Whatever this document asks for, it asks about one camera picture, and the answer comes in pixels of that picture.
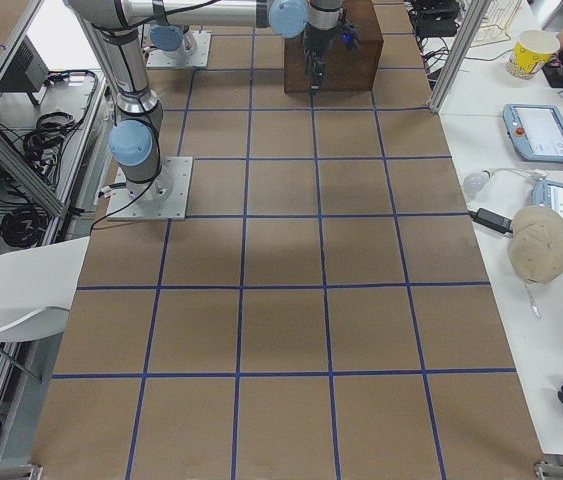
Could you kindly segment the dark wooden drawer cabinet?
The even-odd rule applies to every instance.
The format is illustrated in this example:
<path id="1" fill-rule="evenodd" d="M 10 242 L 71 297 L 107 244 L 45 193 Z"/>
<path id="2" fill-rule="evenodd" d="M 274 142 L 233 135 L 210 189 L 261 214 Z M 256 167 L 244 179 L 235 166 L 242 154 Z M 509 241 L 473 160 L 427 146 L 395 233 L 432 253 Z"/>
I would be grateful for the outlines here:
<path id="1" fill-rule="evenodd" d="M 325 57 L 325 75 L 320 91 L 369 91 L 372 89 L 383 48 L 383 37 L 371 1 L 344 1 L 346 19 L 358 32 L 357 48 L 348 50 L 342 38 L 335 39 Z M 284 42 L 284 91 L 307 93 L 310 79 L 305 71 L 303 35 Z"/>

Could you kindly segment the white light bulb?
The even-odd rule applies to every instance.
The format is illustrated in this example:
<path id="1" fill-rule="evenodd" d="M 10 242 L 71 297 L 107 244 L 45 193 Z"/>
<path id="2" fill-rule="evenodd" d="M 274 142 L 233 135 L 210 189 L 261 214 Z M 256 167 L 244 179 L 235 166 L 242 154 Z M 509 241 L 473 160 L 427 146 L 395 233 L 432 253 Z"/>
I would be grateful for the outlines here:
<path id="1" fill-rule="evenodd" d="M 492 178 L 493 173 L 489 170 L 481 170 L 468 174 L 462 182 L 462 189 L 468 198 L 474 198 L 478 192 L 484 189 L 485 185 Z"/>

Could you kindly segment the yellow popcorn bucket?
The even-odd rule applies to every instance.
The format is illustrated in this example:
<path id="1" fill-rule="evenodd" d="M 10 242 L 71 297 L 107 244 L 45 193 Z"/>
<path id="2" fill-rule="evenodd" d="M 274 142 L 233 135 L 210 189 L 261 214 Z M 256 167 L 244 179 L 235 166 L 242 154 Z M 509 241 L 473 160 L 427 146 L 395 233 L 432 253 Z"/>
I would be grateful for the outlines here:
<path id="1" fill-rule="evenodd" d="M 506 63 L 506 71 L 515 78 L 532 79 L 559 48 L 560 42 L 555 34 L 542 30 L 524 31 Z"/>

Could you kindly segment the upper teach pendant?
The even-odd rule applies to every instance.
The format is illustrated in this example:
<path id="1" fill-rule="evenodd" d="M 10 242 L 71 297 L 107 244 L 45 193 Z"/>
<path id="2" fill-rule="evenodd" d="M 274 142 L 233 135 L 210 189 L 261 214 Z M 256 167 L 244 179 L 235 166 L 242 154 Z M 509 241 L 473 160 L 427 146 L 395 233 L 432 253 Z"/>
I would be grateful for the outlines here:
<path id="1" fill-rule="evenodd" d="M 508 138 L 524 160 L 563 164 L 563 117 L 557 107 L 506 104 L 502 119 Z"/>

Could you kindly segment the black power adapter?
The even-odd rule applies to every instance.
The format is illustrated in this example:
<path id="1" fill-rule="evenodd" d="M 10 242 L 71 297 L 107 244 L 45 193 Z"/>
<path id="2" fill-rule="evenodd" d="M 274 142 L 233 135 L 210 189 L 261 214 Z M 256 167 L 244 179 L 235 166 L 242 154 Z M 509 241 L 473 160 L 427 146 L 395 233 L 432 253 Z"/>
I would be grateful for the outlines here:
<path id="1" fill-rule="evenodd" d="M 512 234 L 512 220 L 485 208 L 470 210 L 471 220 L 500 234 Z"/>

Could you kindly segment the beige baseball cap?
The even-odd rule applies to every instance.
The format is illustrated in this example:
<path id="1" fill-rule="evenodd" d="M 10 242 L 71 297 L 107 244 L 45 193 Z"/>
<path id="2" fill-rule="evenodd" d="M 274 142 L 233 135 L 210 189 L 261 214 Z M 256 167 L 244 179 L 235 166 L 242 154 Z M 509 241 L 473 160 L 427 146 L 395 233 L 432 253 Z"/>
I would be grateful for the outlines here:
<path id="1" fill-rule="evenodd" d="M 510 263 L 529 283 L 547 284 L 563 273 L 563 219 L 549 207 L 531 205 L 512 219 Z"/>

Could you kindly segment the grey control box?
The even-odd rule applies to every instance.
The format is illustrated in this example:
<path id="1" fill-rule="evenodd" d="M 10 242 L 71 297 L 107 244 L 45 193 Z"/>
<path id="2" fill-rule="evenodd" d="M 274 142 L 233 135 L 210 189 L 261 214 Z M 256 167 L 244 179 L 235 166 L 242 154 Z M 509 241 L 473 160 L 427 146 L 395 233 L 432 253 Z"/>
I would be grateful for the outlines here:
<path id="1" fill-rule="evenodd" d="M 45 96 L 49 69 L 28 36 L 25 36 L 0 80 L 0 98 L 5 93 L 26 94 L 34 106 Z"/>

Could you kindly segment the white plastic chair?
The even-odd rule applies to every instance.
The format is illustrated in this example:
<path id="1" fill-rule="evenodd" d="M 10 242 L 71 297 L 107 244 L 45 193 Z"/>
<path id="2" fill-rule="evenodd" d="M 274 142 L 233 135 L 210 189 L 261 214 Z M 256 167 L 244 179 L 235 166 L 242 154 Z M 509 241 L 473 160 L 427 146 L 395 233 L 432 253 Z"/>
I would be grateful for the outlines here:
<path id="1" fill-rule="evenodd" d="M 90 238 L 0 255 L 0 345 L 51 337 L 66 328 Z M 42 378 L 0 347 L 30 378 Z"/>

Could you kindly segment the aluminium frame post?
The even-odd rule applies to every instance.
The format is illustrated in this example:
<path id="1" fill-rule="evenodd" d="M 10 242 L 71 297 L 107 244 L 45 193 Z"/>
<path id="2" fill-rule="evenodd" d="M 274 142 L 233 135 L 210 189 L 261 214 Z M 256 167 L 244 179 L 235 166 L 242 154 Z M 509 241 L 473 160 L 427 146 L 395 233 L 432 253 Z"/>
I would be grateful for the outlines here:
<path id="1" fill-rule="evenodd" d="M 481 22 L 488 10 L 490 0 L 474 0 L 470 2 L 465 18 L 460 25 L 450 52 L 441 69 L 428 107 L 432 113 L 439 113 L 450 92 L 462 62 L 480 28 Z"/>

